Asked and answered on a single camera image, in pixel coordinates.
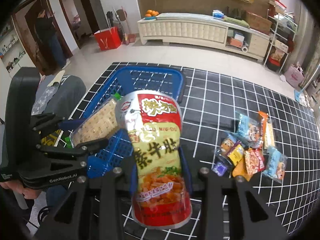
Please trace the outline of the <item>person left hand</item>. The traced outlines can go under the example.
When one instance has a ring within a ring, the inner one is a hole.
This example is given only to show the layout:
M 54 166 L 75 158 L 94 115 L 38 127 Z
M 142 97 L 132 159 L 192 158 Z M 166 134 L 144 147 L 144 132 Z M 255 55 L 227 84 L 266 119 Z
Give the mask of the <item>person left hand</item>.
M 19 194 L 22 194 L 24 195 L 25 199 L 36 199 L 42 192 L 42 190 L 35 190 L 35 189 L 24 187 L 19 180 L 1 182 L 1 187 L 7 190 L 12 190 Z

